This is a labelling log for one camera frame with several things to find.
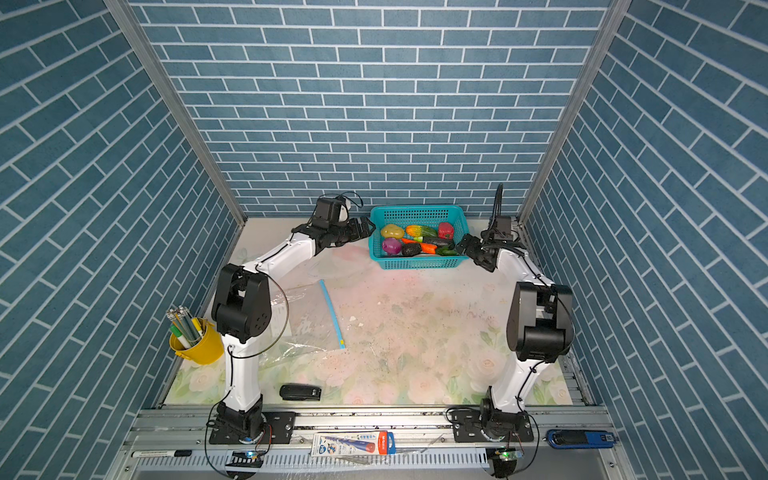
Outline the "yellow toy potato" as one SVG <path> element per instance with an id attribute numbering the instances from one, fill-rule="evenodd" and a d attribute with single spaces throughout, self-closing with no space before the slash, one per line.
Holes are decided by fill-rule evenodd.
<path id="1" fill-rule="evenodd" d="M 405 236 L 405 230 L 394 224 L 387 224 L 380 230 L 380 235 L 385 239 L 402 239 Z"/>

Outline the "purple toy onion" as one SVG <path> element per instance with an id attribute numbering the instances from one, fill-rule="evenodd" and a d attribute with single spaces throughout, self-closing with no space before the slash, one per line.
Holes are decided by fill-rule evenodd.
<path id="1" fill-rule="evenodd" d="M 397 256 L 401 254 L 404 243 L 398 238 L 385 238 L 382 241 L 382 252 L 388 256 Z"/>

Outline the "teal plastic basket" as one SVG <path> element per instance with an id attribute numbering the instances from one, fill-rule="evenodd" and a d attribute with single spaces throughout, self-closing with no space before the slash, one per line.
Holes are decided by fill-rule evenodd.
<path id="1" fill-rule="evenodd" d="M 379 206 L 370 220 L 370 257 L 385 270 L 455 268 L 467 259 L 457 250 L 469 233 L 458 206 Z"/>

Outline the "clear zip top bag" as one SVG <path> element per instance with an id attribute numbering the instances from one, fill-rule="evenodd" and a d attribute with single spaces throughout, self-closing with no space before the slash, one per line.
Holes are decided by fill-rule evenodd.
<path id="1" fill-rule="evenodd" d="M 323 280 L 275 289 L 272 319 L 256 341 L 261 367 L 269 368 L 299 357 L 346 348 L 330 294 Z"/>

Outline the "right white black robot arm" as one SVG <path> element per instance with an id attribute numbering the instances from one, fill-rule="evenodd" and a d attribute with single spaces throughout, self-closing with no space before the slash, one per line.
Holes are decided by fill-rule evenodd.
<path id="1" fill-rule="evenodd" d="M 526 409 L 525 399 L 539 376 L 570 350 L 573 292 L 548 279 L 518 241 L 483 240 L 467 234 L 458 251 L 482 268 L 500 272 L 511 285 L 506 323 L 510 355 L 479 407 L 451 407 L 445 410 L 445 418 L 458 443 L 536 442 L 540 427 Z"/>

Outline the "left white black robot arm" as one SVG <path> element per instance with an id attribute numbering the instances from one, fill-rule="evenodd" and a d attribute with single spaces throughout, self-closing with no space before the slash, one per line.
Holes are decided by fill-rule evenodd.
<path id="1" fill-rule="evenodd" d="M 244 444 L 256 443 L 268 433 L 258 357 L 271 346 L 260 347 L 258 338 L 272 321 L 288 321 L 289 300 L 278 280 L 323 250 L 366 239 L 374 231 L 375 225 L 365 217 L 311 220 L 257 259 L 221 269 L 211 316 L 224 347 L 228 386 L 214 408 L 213 426 Z"/>

